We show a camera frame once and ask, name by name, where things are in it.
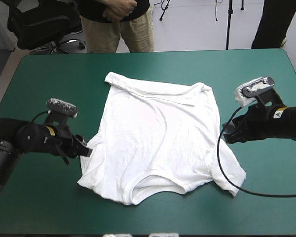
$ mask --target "person's leg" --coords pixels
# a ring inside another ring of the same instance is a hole
[[[295,12],[296,0],[264,0],[262,18],[251,48],[279,48]]]
[[[120,39],[119,23],[102,23],[81,16],[88,53],[115,53]]]
[[[152,8],[141,17],[121,22],[121,35],[131,52],[153,52]]]

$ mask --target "black cable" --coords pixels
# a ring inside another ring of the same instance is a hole
[[[39,116],[41,116],[41,115],[43,115],[43,114],[47,114],[47,113],[48,113],[48,111],[44,111],[44,112],[39,113],[38,115],[36,115],[36,116],[32,119],[31,122],[34,122],[34,120],[36,120]]]
[[[216,18],[216,21],[218,21],[218,19],[217,19],[217,3],[221,4],[222,0],[221,1],[215,0],[215,18]]]
[[[161,9],[162,9],[163,11],[167,10],[168,7],[169,7],[169,5],[167,4],[166,7],[163,8],[163,3],[164,3],[164,1],[165,1],[165,0],[162,0],[162,1],[161,1]]]
[[[251,192],[249,190],[243,189],[243,188],[235,185],[234,183],[232,183],[231,180],[227,177],[227,175],[223,171],[222,164],[221,164],[221,159],[219,157],[219,144],[220,144],[220,140],[221,140],[222,134],[224,133],[224,131],[227,128],[227,126],[229,125],[229,123],[232,121],[233,117],[235,117],[236,113],[238,113],[239,110],[241,110],[241,109],[242,109],[242,107],[239,107],[238,109],[236,109],[236,111],[232,114],[232,116],[230,117],[230,119],[228,120],[228,122],[223,126],[222,131],[221,131],[221,133],[220,133],[220,135],[218,137],[218,142],[217,142],[217,160],[218,160],[218,165],[219,165],[219,168],[221,169],[221,172],[222,172],[223,176],[225,177],[225,179],[232,186],[234,186],[235,188],[237,188],[237,189],[239,189],[239,190],[241,190],[241,191],[243,191],[245,193],[251,194],[251,195],[261,196],[261,197],[269,197],[269,198],[296,198],[296,194],[277,195],[277,194],[260,194],[260,193]]]

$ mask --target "white t-shirt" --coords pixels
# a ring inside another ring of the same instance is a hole
[[[220,116],[212,89],[129,79],[109,73],[111,88],[98,133],[81,157],[78,183],[104,198],[138,204],[163,191],[185,194],[215,181],[234,196],[217,162]],[[221,140],[226,175],[241,186],[246,173]]]

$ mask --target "khaki shorts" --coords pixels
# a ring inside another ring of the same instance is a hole
[[[137,19],[118,23],[95,22],[81,16],[88,52],[115,53],[120,36],[131,52],[153,52],[152,8]]]

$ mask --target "t-shirt sleeve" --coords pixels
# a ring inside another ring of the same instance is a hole
[[[224,140],[221,139],[220,142],[220,160],[222,164],[222,169],[224,170],[226,176],[235,185],[241,187],[242,183],[246,179],[246,172],[241,168],[235,155],[231,149],[227,146]],[[214,182],[224,190],[228,190],[232,195],[236,196],[238,189],[232,186],[222,174],[217,160],[217,146],[213,150],[213,161],[210,167],[210,172],[213,177]]]

